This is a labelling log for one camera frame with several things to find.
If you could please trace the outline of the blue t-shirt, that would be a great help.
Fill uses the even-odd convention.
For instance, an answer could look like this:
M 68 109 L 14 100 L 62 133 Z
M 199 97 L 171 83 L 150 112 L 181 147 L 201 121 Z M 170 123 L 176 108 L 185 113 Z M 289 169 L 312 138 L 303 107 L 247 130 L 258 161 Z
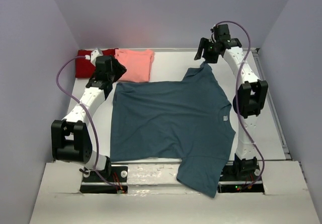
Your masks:
M 179 82 L 119 83 L 113 99 L 110 158 L 180 159 L 177 180 L 215 197 L 235 131 L 231 103 L 211 67 L 189 68 Z

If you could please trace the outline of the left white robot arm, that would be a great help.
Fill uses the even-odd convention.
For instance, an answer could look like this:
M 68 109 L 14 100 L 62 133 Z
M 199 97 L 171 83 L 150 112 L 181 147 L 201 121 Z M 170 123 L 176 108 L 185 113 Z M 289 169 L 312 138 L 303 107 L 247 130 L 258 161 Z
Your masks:
M 112 55 L 85 55 L 95 70 L 74 108 L 61 120 L 51 124 L 52 156 L 55 160 L 77 163 L 101 178 L 110 177 L 112 167 L 108 156 L 100 154 L 99 140 L 93 122 L 96 110 L 107 100 L 113 84 L 126 68 Z

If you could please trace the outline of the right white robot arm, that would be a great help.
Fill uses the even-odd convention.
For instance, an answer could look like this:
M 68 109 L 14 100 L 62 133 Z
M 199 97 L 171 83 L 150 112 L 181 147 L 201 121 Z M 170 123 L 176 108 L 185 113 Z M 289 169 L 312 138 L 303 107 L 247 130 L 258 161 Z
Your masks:
M 230 21 L 221 21 L 211 28 L 210 38 L 201 38 L 195 60 L 203 58 L 215 64 L 219 57 L 228 63 L 236 78 L 233 109 L 238 119 L 238 142 L 234 161 L 229 173 L 236 179 L 247 179 L 249 184 L 260 180 L 264 165 L 258 164 L 259 155 L 264 157 L 253 138 L 257 118 L 260 115 L 268 92 L 268 83 L 261 80 L 247 62 L 250 53 L 243 52 L 239 39 L 230 35 Z

